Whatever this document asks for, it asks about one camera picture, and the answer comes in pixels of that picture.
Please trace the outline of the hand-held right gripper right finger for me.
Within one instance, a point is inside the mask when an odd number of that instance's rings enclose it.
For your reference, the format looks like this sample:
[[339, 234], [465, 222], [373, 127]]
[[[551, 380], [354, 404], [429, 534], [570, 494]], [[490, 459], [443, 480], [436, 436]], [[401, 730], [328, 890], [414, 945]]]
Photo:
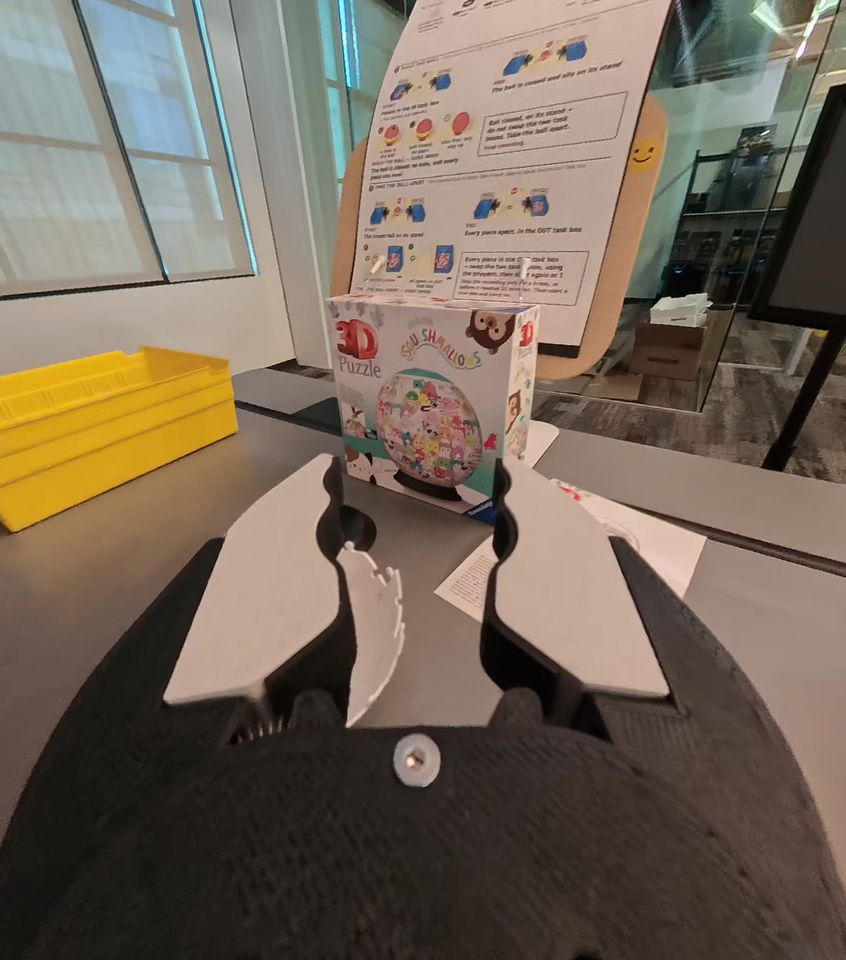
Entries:
[[502, 691], [543, 707], [597, 694], [662, 702], [663, 668], [611, 538], [565, 491], [520, 459], [497, 462], [479, 657]]

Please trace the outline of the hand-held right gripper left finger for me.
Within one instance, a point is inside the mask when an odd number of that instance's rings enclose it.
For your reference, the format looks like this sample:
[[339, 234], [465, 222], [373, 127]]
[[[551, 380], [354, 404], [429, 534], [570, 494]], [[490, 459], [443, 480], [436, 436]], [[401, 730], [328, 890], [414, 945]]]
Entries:
[[345, 574], [342, 468], [320, 454], [224, 536], [164, 693], [171, 706], [240, 698], [291, 707], [305, 690], [350, 702], [357, 657]]

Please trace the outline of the partly built puzzle ball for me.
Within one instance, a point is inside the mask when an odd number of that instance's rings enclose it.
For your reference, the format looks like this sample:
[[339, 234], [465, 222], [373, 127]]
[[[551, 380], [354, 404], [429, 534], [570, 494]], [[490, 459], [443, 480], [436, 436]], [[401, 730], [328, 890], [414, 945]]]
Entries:
[[344, 544], [337, 560], [346, 577], [357, 640], [346, 719], [351, 729], [378, 702], [403, 653], [404, 595], [400, 571], [380, 569], [354, 542]]

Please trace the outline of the yellow plastic bin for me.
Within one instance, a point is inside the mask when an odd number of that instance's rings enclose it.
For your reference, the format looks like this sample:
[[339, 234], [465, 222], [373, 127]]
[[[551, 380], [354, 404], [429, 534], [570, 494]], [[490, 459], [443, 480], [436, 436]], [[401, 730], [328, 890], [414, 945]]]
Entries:
[[237, 433], [228, 360], [144, 346], [0, 376], [0, 524], [43, 522]]

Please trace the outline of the black ball stand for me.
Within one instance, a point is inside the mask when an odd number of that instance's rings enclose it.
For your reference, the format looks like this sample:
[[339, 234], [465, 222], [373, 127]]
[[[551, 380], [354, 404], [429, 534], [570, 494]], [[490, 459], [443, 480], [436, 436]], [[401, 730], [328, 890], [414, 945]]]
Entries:
[[368, 514], [347, 504], [339, 508], [341, 548], [347, 545], [354, 550], [368, 553], [376, 538], [377, 526]]

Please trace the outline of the colourful puzzle box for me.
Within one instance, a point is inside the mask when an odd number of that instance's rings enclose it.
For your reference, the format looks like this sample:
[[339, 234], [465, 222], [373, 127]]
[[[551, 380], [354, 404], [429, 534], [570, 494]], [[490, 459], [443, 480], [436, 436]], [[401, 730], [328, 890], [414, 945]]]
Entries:
[[344, 294], [326, 309], [348, 474], [492, 525], [497, 462], [529, 439], [541, 307]]

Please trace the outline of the folded paper leaflet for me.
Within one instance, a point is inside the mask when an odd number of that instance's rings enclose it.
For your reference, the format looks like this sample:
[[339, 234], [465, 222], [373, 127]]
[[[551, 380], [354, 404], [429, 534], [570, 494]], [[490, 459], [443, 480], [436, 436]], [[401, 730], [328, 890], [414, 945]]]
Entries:
[[[703, 534], [626, 507], [616, 501], [553, 479], [551, 483], [580, 504], [612, 537], [627, 542], [680, 599], [685, 599], [706, 544]], [[481, 621], [486, 588], [496, 562], [487, 538], [435, 589], [436, 597]]]

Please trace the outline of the cardboard box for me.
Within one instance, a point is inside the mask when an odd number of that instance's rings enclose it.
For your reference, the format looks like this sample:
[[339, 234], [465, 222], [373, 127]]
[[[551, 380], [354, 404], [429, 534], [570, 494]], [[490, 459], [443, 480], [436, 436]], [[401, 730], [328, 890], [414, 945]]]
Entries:
[[704, 311], [695, 325], [643, 319], [634, 329], [630, 370], [645, 377], [683, 382], [709, 377], [733, 318], [731, 306], [718, 304]]

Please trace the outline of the wooden backing board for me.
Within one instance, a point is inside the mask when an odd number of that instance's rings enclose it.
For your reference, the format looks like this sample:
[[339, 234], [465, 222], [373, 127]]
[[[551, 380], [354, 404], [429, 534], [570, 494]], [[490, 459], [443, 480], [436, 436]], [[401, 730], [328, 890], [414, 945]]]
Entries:
[[[634, 141], [660, 137], [667, 141], [668, 116], [654, 92], [647, 92], [638, 120]], [[367, 138], [350, 155], [342, 180], [338, 230], [330, 280], [330, 296], [347, 294], [353, 277], [357, 249], [357, 216]], [[621, 307], [645, 230], [645, 222], [656, 188], [657, 171], [627, 174], [614, 214], [606, 253], [597, 281], [593, 304], [575, 357], [541, 351], [537, 377], [543, 380], [569, 380], [586, 374], [609, 348], [621, 316]]]

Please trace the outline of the metal storage rack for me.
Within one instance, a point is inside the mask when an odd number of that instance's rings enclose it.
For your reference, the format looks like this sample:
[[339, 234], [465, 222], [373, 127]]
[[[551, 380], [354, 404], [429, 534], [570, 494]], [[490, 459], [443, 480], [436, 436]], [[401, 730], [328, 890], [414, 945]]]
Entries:
[[729, 150], [697, 150], [658, 294], [750, 304], [781, 219], [777, 124], [743, 126]]

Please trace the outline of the white instruction sheet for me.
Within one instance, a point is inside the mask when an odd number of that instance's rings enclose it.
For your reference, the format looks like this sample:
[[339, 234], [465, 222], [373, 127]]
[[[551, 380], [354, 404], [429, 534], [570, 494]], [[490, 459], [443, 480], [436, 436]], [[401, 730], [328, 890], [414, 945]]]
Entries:
[[349, 291], [542, 307], [578, 354], [668, 1], [416, 2], [367, 138]]

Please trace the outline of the large window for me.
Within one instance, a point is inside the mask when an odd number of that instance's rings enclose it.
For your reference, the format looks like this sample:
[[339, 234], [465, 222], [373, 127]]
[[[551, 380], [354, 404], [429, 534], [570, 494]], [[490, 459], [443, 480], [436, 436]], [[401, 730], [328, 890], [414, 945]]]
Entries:
[[0, 1], [0, 299], [257, 271], [203, 6]]

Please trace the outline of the black framed floor sign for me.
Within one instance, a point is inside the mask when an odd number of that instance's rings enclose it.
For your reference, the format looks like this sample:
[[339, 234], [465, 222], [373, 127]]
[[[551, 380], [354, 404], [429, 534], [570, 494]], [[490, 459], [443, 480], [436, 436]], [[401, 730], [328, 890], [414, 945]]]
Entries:
[[780, 473], [846, 339], [846, 83], [826, 95], [748, 317], [825, 332], [761, 465]]

